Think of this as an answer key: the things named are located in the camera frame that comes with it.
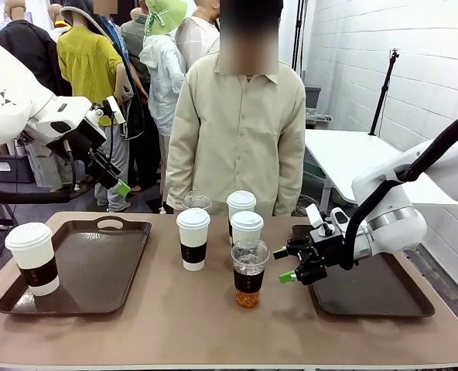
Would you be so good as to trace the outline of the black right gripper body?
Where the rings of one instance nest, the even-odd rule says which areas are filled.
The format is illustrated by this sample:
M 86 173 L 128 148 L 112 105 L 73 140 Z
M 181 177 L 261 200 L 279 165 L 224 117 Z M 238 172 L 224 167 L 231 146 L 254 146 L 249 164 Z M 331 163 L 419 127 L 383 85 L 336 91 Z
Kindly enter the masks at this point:
M 291 273 L 291 280 L 303 285 L 326 278 L 328 267 L 347 263 L 347 252 L 340 234 L 322 238 L 308 233 L 306 237 L 293 237 L 288 240 L 286 251 L 299 261 Z

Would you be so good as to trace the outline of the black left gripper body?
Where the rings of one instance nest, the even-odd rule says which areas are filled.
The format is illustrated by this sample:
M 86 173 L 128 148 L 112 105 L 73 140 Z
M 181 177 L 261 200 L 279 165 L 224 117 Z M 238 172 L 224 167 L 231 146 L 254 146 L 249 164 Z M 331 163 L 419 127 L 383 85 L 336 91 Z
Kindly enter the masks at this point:
M 75 128 L 65 121 L 53 121 L 50 128 L 58 137 L 46 144 L 46 147 L 61 158 L 70 160 L 71 152 L 74 161 L 84 164 L 84 172 L 106 189 L 119 183 L 120 170 L 101 146 L 106 137 L 100 128 L 83 119 Z

